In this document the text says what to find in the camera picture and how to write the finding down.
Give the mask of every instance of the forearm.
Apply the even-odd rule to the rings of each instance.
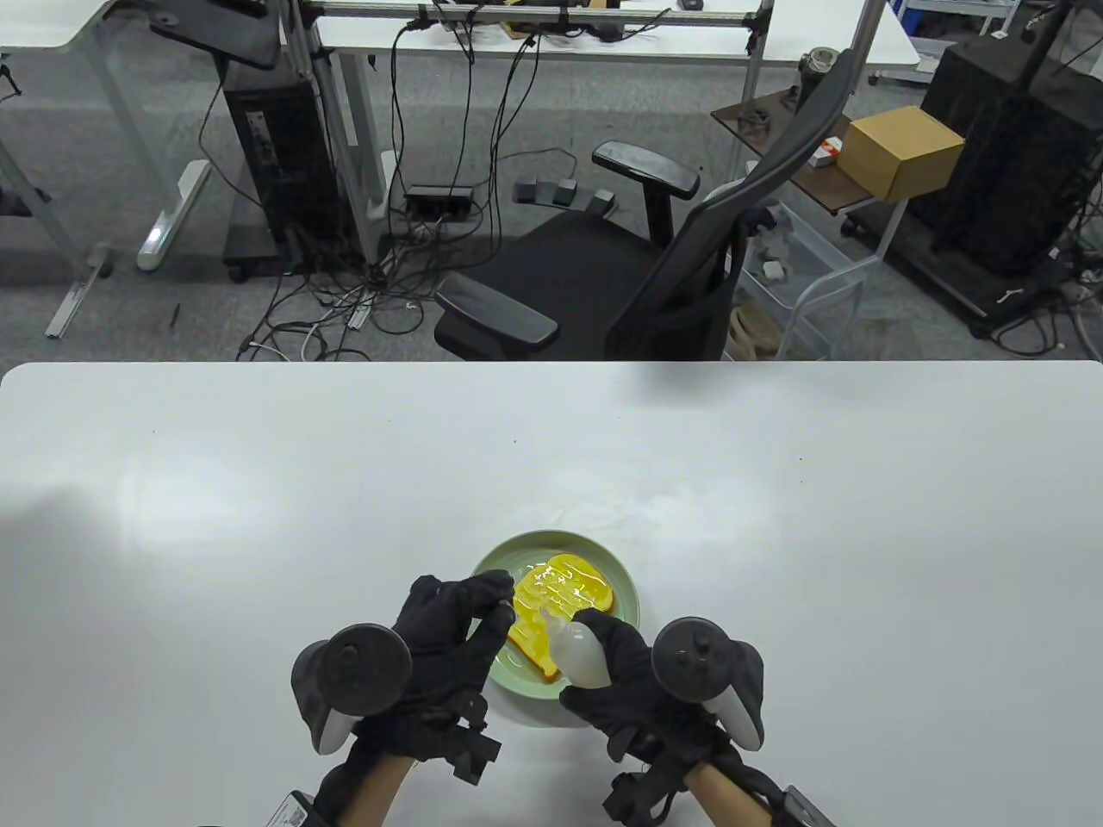
[[[686,786],[716,827],[770,827],[773,820],[756,798],[711,764],[690,771]]]
[[[338,827],[381,827],[413,766],[414,759],[384,755],[349,802]]]

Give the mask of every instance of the black glove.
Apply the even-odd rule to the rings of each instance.
[[[469,638],[476,619],[482,622]],[[513,621],[513,578],[506,571],[446,583],[425,574],[414,582],[393,626],[410,652],[409,684],[390,709],[353,728],[347,759],[325,776],[314,799],[323,819],[336,824],[382,755],[425,760],[411,740],[415,728],[424,733],[420,724],[443,730],[458,721],[456,699],[482,690]]]
[[[474,619],[482,623],[469,640]],[[481,691],[514,620],[507,571],[448,583],[432,574],[419,577],[393,626],[410,651],[414,669],[390,713],[426,711],[464,689]]]
[[[575,615],[600,641],[612,686],[579,689],[569,686],[559,702],[610,739],[634,729],[649,738],[632,739],[628,752],[645,763],[672,750],[690,769],[730,747],[716,719],[699,704],[681,701],[658,685],[651,666],[651,647],[640,633],[617,617],[586,609]]]

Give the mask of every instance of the chair armrest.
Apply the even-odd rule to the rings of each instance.
[[[537,353],[559,337],[559,324],[543,313],[460,272],[437,288],[437,303],[501,342],[506,353]]]
[[[593,163],[646,185],[657,185],[683,201],[697,194],[700,175],[650,149],[623,141],[606,141],[591,155]]]

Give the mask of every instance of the floor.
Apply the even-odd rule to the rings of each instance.
[[[211,60],[199,52],[151,35],[141,20],[116,19],[116,60],[133,78],[176,169],[197,158],[196,136],[215,94]],[[121,251],[115,273],[97,283],[61,341],[43,330],[65,294],[69,276],[41,229],[30,221],[0,221],[0,372],[31,361],[218,361],[233,359],[263,315],[275,281],[231,283],[219,260],[231,205],[226,185],[212,175],[181,230],[173,250],[154,273],[133,265],[133,254],[160,205],[151,197],[141,171],[128,158],[122,136],[107,101],[77,53],[15,55],[9,61],[24,95],[0,109],[0,131],[24,171],[54,198],[54,207],[82,244],[107,240]],[[460,182],[486,174],[486,146],[501,96],[504,64],[475,66],[468,152]],[[760,88],[773,90],[792,82],[789,71],[768,71]],[[408,181],[451,180],[459,154],[459,128],[467,92],[465,64],[427,57],[400,57],[399,95],[408,148],[404,170]],[[622,208],[615,221],[643,230],[640,194],[611,173],[593,167],[589,151],[608,138],[632,140],[698,167],[703,191],[719,183],[729,144],[708,111],[735,101],[741,72],[729,68],[574,65],[542,62],[539,75],[501,153],[563,147],[579,157],[576,178],[582,185],[618,193]],[[373,75],[381,135],[389,133],[386,74]],[[917,104],[922,89],[889,83],[865,84],[848,112],[864,116]],[[221,97],[216,100],[204,143],[226,169],[236,169],[240,150]],[[503,179],[524,174],[565,174],[569,161],[556,153],[502,163]],[[827,216],[792,193],[782,193],[810,222],[837,238]],[[538,207],[507,205],[506,235],[517,235],[544,221]],[[859,253],[856,241],[840,240]],[[346,346],[373,359],[441,359],[449,355],[432,340],[436,310],[425,308],[425,321],[413,333],[387,335],[372,325],[350,333]],[[421,310],[405,302],[381,311],[381,326],[413,326]],[[281,308],[280,319],[318,319],[309,297]],[[1089,320],[1099,334],[1097,319]],[[1084,358],[1073,330],[1061,322],[1063,346],[1050,357]],[[1022,350],[1038,345],[1037,331],[1025,327],[1006,340]],[[301,337],[289,351],[299,355]],[[848,358],[1007,358],[990,342],[974,339],[936,301],[899,273],[886,268],[869,281]],[[261,352],[260,357],[276,358]]]

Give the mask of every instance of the plastic container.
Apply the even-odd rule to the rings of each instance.
[[[540,609],[540,615],[548,630],[552,659],[571,686],[601,689],[612,684],[606,651],[589,626],[575,621],[568,623],[547,609]]]

